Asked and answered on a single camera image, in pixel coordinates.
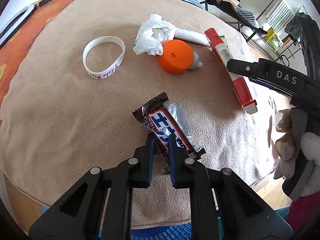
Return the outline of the white gloved right hand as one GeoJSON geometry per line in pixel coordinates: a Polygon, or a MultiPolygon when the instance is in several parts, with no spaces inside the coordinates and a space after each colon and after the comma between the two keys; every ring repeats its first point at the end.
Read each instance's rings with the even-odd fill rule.
{"type": "Polygon", "coordinates": [[[274,179],[284,177],[284,193],[293,201],[319,192],[319,121],[298,108],[276,114],[279,164],[274,179]]]}

